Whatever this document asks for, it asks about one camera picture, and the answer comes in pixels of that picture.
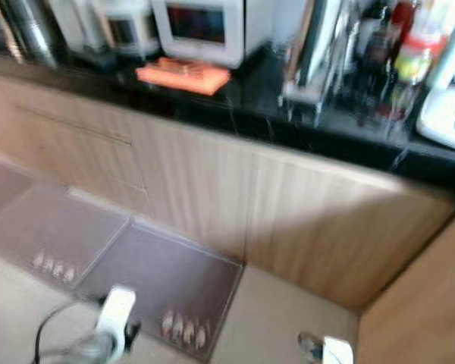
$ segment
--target floor mat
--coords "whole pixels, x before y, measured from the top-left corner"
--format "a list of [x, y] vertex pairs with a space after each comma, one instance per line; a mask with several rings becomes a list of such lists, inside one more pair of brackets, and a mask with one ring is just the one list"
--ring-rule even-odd
[[56, 287], [73, 288], [127, 220], [34, 185], [0, 215], [0, 256]]
[[0, 164], [0, 211], [32, 186], [33, 179]]
[[113, 284], [136, 291], [142, 329], [207, 361], [242, 267], [132, 224], [97, 261], [78, 291], [98, 297]]

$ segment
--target white microwave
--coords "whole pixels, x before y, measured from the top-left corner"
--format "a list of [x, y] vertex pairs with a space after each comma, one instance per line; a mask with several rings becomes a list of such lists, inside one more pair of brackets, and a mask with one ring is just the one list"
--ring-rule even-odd
[[236, 69], [268, 41], [275, 0], [153, 0], [165, 53]]

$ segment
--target black cable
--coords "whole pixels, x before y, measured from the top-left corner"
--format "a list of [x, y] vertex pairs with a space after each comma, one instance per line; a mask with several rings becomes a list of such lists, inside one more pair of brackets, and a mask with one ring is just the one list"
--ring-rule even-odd
[[46, 326], [47, 322], [49, 322], [50, 319], [55, 317], [58, 313], [64, 311], [65, 309], [68, 309], [72, 306], [77, 305], [78, 303], [81, 303], [80, 301], [73, 301], [66, 303], [65, 305], [59, 307], [58, 309], [55, 309], [51, 313], [49, 313], [40, 323], [39, 328], [37, 329], [37, 334], [36, 334], [36, 342], [34, 344], [34, 354], [33, 354], [33, 361], [32, 364], [40, 364], [40, 336], [42, 334], [42, 330]]

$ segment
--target white appliance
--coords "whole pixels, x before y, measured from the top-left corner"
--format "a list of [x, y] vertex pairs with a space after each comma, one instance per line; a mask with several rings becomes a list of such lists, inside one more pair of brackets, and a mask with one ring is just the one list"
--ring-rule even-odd
[[152, 0], [170, 56], [238, 68], [271, 35], [275, 0]]
[[94, 0], [108, 44], [120, 54], [144, 58], [158, 51], [149, 0]]
[[101, 52], [106, 38], [91, 0], [49, 0], [67, 46], [77, 52]]
[[455, 86], [429, 93], [416, 129], [424, 137], [455, 149]]

